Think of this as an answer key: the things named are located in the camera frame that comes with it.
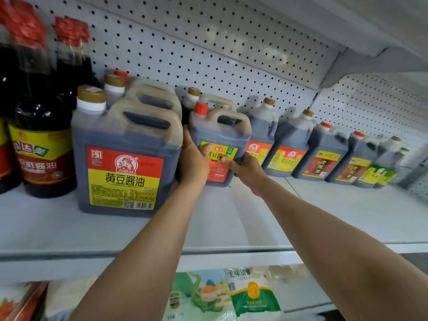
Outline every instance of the left arm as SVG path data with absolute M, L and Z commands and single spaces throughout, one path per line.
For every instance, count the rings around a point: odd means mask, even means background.
M 185 129 L 178 188 L 104 270 L 69 321 L 162 319 L 211 149 L 199 151 Z

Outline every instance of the barcode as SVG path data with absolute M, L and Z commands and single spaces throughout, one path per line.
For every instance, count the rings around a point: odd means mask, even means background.
M 150 210 L 150 209 L 153 209 L 153 203 L 141 203 L 141 202 L 124 201 L 123 202 L 123 208 Z

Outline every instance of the gold cap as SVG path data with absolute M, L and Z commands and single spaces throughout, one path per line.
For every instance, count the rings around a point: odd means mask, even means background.
M 106 102 L 106 97 L 104 95 L 104 90 L 83 85 L 78 87 L 78 98 L 80 100 L 91 102 L 91 103 L 104 103 Z
M 265 104 L 267 104 L 267 105 L 271 105 L 271 106 L 273 106 L 273 105 L 275 104 L 275 100 L 270 99 L 270 98 L 265 98 L 263 102 L 264 102 Z
M 124 88 L 125 87 L 125 79 L 121 76 L 114 74 L 106 74 L 104 75 L 104 83 L 110 86 Z
M 190 95 L 192 95 L 192 96 L 197 96 L 197 97 L 199 97 L 200 95 L 201 95 L 201 91 L 199 90 L 199 89 L 197 89 L 197 88 L 194 88 L 194 87 L 189 87 L 188 89 L 187 89 L 187 93 L 188 94 L 190 94 Z
M 309 116 L 309 117 L 312 117 L 314 115 L 314 113 L 308 109 L 304 109 L 303 114 L 305 114 L 306 116 Z

